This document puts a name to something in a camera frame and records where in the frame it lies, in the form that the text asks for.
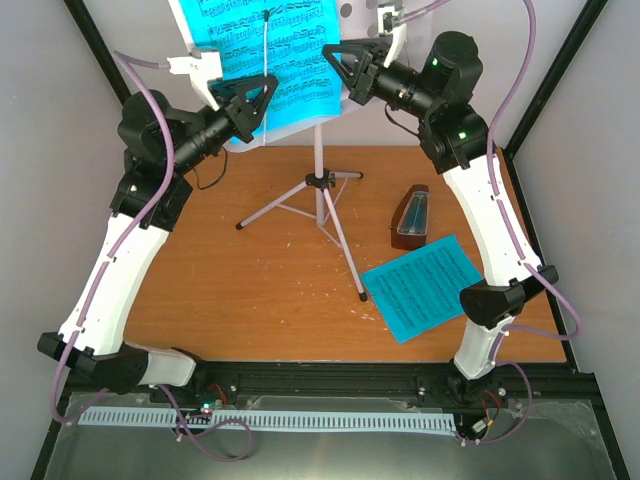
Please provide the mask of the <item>white tripod music stand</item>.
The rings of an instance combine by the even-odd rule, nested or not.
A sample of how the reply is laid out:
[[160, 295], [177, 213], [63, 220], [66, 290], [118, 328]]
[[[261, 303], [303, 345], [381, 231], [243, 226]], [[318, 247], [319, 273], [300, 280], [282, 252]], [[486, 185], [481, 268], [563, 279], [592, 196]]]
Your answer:
[[[185, 16], [182, 12], [182, 9], [178, 5], [180, 1], [173, 1], [170, 4], [172, 15], [176, 21], [176, 24], [179, 28], [180, 34], [184, 41], [186, 47], [186, 54], [183, 56], [187, 56], [194, 49], [212, 49], [212, 48], [200, 48], [194, 44], [194, 41], [191, 38], [191, 34], [189, 33], [188, 26], [186, 25]], [[337, 3], [338, 15], [339, 15], [339, 26], [341, 22], [345, 21], [349, 10], [346, 2], [344, 1], [335, 1]], [[340, 105], [341, 105], [341, 113], [343, 113], [344, 109], [342, 103], [344, 101], [344, 96], [341, 93], [340, 96]], [[322, 125], [324, 122], [334, 118], [334, 117], [320, 117], [314, 118], [310, 120], [303, 121], [298, 127], [285, 127], [281, 130], [272, 132], [268, 135], [267, 139], [264, 139], [261, 134], [257, 132], [259, 127], [266, 121], [266, 113], [262, 120], [261, 125], [253, 132], [254, 139], [250, 143], [244, 143], [240, 139], [237, 139], [233, 142], [233, 147], [238, 150], [245, 149], [253, 149], [259, 146], [265, 146], [270, 142], [275, 140], [283, 139], [289, 135], [297, 133], [305, 128], [312, 128], [314, 140], [313, 140], [313, 159], [314, 166], [312, 172], [299, 184], [292, 187], [290, 190], [286, 191], [284, 194], [279, 196], [277, 199], [265, 205], [260, 210], [256, 211], [246, 219], [240, 221], [237, 224], [238, 229], [243, 229], [247, 227], [250, 223], [262, 217], [269, 211], [275, 208], [285, 208], [287, 206], [286, 202], [297, 193], [304, 190], [311, 190], [315, 195], [315, 210], [310, 213], [310, 218], [315, 221], [317, 227], [319, 229], [323, 229], [326, 223], [332, 223], [334, 226], [333, 231], [328, 233], [328, 238], [342, 251], [342, 254], [348, 264], [348, 271], [353, 277], [355, 288], [358, 292], [359, 298], [361, 301], [365, 301], [367, 299], [367, 295], [363, 284], [361, 282], [359, 273], [357, 271], [353, 256], [349, 250], [349, 246], [339, 220], [337, 211], [336, 211], [336, 196], [332, 195], [331, 189], [337, 182], [341, 182], [342, 184], [348, 183], [351, 179], [360, 179], [362, 178], [362, 173], [360, 172], [348, 172], [348, 171], [331, 171], [326, 169], [324, 165], [324, 151], [323, 151], [323, 138], [322, 138]]]

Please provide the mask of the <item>blue sheet music book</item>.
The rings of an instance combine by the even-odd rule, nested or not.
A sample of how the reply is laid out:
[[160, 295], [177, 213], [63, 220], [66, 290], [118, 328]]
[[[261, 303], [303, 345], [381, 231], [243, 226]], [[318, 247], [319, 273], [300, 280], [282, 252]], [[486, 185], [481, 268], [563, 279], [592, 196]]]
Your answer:
[[191, 38], [220, 52], [222, 78], [271, 74], [278, 86], [264, 139], [303, 121], [341, 113], [342, 84], [322, 55], [340, 40], [335, 1], [180, 1]]

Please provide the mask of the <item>brown wooden metronome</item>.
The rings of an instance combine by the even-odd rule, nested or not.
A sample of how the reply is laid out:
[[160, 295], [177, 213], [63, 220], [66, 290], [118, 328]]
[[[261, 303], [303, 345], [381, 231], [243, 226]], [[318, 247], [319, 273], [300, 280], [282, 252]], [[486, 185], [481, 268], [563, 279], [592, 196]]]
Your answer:
[[403, 196], [390, 224], [390, 243], [394, 249], [413, 251], [426, 245], [429, 199], [426, 184], [414, 184]]

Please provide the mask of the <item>blue sheet music page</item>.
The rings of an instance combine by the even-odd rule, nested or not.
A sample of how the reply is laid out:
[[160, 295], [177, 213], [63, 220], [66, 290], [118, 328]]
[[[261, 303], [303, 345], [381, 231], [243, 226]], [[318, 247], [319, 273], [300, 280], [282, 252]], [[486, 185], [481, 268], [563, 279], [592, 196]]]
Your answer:
[[399, 344], [462, 315], [460, 292], [481, 279], [454, 235], [362, 274], [366, 290]]

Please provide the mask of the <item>clear plastic metronome cover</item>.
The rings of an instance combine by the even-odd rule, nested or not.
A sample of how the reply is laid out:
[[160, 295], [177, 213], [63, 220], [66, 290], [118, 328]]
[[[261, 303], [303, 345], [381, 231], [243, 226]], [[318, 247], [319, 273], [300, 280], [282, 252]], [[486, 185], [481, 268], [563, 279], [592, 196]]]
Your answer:
[[398, 234], [415, 237], [427, 234], [428, 200], [429, 193], [425, 190], [410, 194], [396, 227]]

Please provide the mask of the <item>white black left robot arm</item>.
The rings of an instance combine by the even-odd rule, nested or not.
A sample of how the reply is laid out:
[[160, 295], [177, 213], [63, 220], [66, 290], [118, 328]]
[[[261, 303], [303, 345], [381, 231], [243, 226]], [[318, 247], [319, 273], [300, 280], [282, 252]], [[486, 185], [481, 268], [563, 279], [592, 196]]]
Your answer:
[[40, 353], [117, 394], [164, 384], [186, 402], [206, 395], [208, 378], [196, 369], [194, 355], [128, 344], [124, 327], [193, 191], [186, 174], [232, 138], [251, 142], [277, 87], [272, 74], [214, 82], [206, 91], [217, 105], [197, 112], [172, 107], [156, 90], [125, 101], [118, 125], [125, 173], [110, 203], [99, 258], [67, 320], [40, 336]]

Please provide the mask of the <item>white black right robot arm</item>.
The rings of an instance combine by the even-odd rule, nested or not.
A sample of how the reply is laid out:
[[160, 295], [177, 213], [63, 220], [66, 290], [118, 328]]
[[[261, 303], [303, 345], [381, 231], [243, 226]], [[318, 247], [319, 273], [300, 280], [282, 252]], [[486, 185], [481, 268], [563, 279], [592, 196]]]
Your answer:
[[483, 379], [515, 317], [558, 273], [529, 245], [504, 190], [487, 123], [470, 104], [483, 72], [476, 42], [457, 31], [438, 35], [421, 70], [401, 64], [381, 40], [326, 44], [322, 54], [350, 100], [366, 105], [377, 98], [417, 119], [421, 149], [463, 210], [484, 278], [460, 294], [467, 322], [453, 364], [461, 381]]

